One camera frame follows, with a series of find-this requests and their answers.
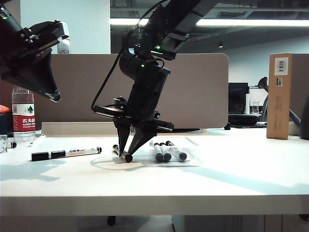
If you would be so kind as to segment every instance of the wall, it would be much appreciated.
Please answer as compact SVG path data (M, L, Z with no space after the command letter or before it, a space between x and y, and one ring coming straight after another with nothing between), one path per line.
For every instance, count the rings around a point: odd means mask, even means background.
M20 0L21 26L60 20L68 24L71 53L109 54L109 0Z
M309 36L223 50L229 57L229 82L257 85L269 76L269 55L284 52L309 53Z

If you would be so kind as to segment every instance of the ceiling light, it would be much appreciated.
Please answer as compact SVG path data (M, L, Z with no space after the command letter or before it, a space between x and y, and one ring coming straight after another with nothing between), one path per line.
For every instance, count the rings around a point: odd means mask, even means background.
M111 25L136 25L139 22L138 18L111 18L110 24ZM142 19L139 23L140 25L146 25L148 19Z
M259 20L259 19L201 19L197 26L266 26L266 27L309 27L309 20Z
M135 25L138 18L111 18L111 25ZM140 25L147 24L148 19L142 19ZM201 19L197 22L200 27L309 27L309 20L260 20L260 19Z

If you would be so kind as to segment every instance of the red bottle label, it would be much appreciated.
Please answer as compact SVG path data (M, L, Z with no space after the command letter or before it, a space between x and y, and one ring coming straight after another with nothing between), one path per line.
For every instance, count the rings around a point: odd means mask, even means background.
M14 131L34 131L34 104L13 104Z

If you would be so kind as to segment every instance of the water bottle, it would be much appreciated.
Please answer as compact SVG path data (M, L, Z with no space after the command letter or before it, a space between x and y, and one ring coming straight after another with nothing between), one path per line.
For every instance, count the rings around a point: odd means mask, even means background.
M16 142L35 140L34 98L29 90L16 86L12 92L13 135Z

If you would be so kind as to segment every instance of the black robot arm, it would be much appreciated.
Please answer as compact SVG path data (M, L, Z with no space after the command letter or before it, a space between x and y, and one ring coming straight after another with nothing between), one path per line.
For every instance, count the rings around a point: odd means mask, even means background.
M214 5L214 1L209 0L171 0L166 6L159 4L143 27L140 43L121 51L119 67L134 81L129 98L114 99L109 107L93 107L96 115L113 118L118 130L119 156L124 152L131 126L136 132L129 154L156 136L157 129L173 130L174 125L159 120L160 113L155 111L170 74L169 69L159 65L158 61L162 60L155 57L175 59L177 51L189 38L188 31Z
M50 68L50 47L59 43L58 38L68 38L67 25L54 21L22 28L0 4L0 31L1 80L59 101L60 94Z

